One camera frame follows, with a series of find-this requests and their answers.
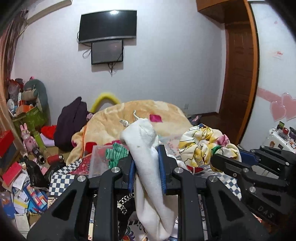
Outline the dark purple jacket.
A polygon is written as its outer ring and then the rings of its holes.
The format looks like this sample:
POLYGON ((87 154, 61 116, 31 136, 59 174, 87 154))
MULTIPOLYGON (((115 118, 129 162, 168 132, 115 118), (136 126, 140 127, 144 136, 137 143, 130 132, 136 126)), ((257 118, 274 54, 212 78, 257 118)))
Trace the dark purple jacket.
POLYGON ((55 146, 64 152, 70 152, 72 136, 81 130, 87 123, 87 104, 77 97, 69 105, 63 107, 58 117, 54 133, 55 146))

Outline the green gift box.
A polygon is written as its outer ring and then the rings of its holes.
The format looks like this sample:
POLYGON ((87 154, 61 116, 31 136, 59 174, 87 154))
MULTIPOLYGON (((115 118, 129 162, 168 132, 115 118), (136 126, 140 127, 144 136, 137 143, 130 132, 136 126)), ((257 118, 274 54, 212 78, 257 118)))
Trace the green gift box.
POLYGON ((31 139, 35 139, 35 133, 41 130, 47 120, 47 113, 40 111, 37 106, 21 105, 16 107, 16 116, 12 118, 12 121, 26 153, 31 149, 27 147, 27 140, 23 141, 23 132, 27 130, 28 135, 32 136, 31 139))

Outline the red cloth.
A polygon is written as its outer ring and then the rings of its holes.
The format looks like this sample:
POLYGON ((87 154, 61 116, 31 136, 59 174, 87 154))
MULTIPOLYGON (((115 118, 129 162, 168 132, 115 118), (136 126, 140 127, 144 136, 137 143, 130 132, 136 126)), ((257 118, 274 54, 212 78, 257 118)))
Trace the red cloth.
POLYGON ((43 126, 41 128, 41 133, 48 139, 53 140, 54 139, 54 134, 56 131, 56 125, 52 126, 43 126))

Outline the pink striped curtain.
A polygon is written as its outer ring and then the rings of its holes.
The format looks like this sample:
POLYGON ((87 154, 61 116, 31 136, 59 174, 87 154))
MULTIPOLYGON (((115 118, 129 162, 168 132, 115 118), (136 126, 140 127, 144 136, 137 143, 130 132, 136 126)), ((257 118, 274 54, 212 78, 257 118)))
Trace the pink striped curtain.
POLYGON ((8 111, 6 99, 8 97, 7 83, 11 79, 16 45, 25 21, 26 11, 22 9, 9 22, 1 35, 1 130, 12 131, 15 137, 14 145, 17 150, 22 152, 24 151, 24 147, 11 120, 11 114, 8 111))

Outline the small wall monitor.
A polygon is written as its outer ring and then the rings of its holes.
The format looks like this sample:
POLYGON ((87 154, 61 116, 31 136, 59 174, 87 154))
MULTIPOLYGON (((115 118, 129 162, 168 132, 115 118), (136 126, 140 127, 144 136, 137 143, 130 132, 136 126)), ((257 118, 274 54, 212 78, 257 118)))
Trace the small wall monitor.
POLYGON ((123 40, 97 41, 91 44, 91 64, 123 61, 123 40))

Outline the floral satin scrunchie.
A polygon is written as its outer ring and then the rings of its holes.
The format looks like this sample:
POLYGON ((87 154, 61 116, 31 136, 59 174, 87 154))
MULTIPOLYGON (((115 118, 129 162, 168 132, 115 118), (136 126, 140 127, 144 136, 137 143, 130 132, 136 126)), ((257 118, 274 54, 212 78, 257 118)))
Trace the floral satin scrunchie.
POLYGON ((203 124, 191 127, 181 136, 178 150, 187 166, 209 165, 216 172, 218 170, 211 164, 211 157, 215 154, 242 161, 239 149, 225 134, 203 124))

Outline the clear plastic storage bin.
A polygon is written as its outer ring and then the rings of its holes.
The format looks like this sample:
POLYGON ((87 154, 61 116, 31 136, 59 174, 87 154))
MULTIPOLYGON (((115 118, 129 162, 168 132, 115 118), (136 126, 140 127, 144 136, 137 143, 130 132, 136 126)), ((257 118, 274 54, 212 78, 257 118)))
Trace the clear plastic storage bin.
MULTIPOLYGON (((167 153, 173 155, 177 160, 181 160, 178 151, 181 136, 182 135, 172 135, 167 137, 159 136, 159 141, 165 146, 167 153)), ((109 160, 105 157, 105 151, 107 149, 112 149, 112 144, 93 147, 89 165, 89 178, 100 176, 103 172, 109 169, 109 160)))

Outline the white sock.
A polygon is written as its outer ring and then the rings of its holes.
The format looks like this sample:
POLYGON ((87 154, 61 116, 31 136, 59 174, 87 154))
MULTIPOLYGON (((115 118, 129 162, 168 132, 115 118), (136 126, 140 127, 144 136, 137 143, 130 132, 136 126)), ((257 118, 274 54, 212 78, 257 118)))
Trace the white sock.
POLYGON ((159 173, 158 135, 151 122, 139 118, 120 134, 135 162, 134 199, 137 217, 150 238, 165 240, 173 232, 178 198, 163 195, 159 173))

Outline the large black wall television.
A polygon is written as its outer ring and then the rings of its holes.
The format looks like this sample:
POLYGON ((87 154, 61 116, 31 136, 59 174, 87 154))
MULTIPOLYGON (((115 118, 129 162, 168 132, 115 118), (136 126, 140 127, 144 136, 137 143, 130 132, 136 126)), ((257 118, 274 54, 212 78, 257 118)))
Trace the large black wall television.
POLYGON ((81 16, 79 43, 136 37, 137 11, 135 10, 99 11, 81 16))

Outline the black white braided headband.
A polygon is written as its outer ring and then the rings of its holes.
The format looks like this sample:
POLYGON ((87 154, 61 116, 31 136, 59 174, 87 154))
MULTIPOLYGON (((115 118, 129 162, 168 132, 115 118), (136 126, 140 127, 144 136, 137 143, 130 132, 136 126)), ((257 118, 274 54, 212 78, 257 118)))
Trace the black white braided headband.
POLYGON ((120 210, 120 212, 123 215, 126 215, 128 212, 128 209, 125 207, 125 204, 130 202, 134 199, 134 193, 131 192, 128 195, 123 196, 118 202, 117 202, 117 208, 120 210))

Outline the pink bunny doll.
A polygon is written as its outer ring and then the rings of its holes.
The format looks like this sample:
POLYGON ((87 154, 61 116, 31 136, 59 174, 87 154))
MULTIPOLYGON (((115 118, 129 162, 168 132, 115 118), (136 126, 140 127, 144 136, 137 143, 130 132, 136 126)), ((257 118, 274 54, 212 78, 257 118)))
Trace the pink bunny doll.
POLYGON ((30 131, 28 130, 27 124, 24 123, 20 125, 21 129, 21 138, 23 139, 23 147, 26 152, 32 152, 34 148, 38 148, 38 144, 34 137, 31 136, 30 131))

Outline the green knit hat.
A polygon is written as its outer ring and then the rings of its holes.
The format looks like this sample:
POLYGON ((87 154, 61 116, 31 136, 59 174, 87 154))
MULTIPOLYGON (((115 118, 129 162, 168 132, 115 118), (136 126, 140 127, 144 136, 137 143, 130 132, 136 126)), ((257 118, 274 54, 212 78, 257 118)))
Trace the green knit hat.
POLYGON ((128 156, 128 149, 125 146, 119 143, 113 143, 112 148, 108 148, 105 151, 105 157, 108 161, 108 168, 112 169, 116 167, 119 163, 119 160, 128 156))

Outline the beige fleece blanket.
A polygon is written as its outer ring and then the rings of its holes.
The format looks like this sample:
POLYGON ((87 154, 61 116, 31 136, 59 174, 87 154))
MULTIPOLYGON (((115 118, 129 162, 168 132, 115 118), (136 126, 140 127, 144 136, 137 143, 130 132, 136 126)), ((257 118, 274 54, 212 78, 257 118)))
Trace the beige fleece blanket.
POLYGON ((160 116, 162 120, 152 122, 154 129, 161 137, 182 135, 192 127, 182 110, 171 103, 135 100, 117 104, 94 114, 86 125, 72 136, 72 142, 76 146, 70 152, 66 165, 81 158, 87 142, 95 142, 103 146, 118 140, 120 133, 125 129, 120 120, 133 123, 136 117, 149 119, 151 115, 160 116))

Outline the colourful puzzle box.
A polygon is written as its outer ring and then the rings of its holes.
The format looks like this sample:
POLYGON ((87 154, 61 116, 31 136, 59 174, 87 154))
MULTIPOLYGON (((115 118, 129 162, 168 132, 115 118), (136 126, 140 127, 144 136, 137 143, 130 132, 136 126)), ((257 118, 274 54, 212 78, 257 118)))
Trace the colourful puzzle box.
POLYGON ((45 212, 47 210, 48 197, 44 191, 35 189, 30 184, 27 184, 23 190, 36 211, 45 212))

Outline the grey green plush toy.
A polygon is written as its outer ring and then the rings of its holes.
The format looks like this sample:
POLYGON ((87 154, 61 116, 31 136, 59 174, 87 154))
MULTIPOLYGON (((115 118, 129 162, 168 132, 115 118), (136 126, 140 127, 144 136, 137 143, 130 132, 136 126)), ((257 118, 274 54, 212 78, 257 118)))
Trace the grey green plush toy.
POLYGON ((46 87, 43 82, 38 79, 31 79, 23 85, 22 100, 35 103, 41 112, 48 109, 48 96, 46 87))

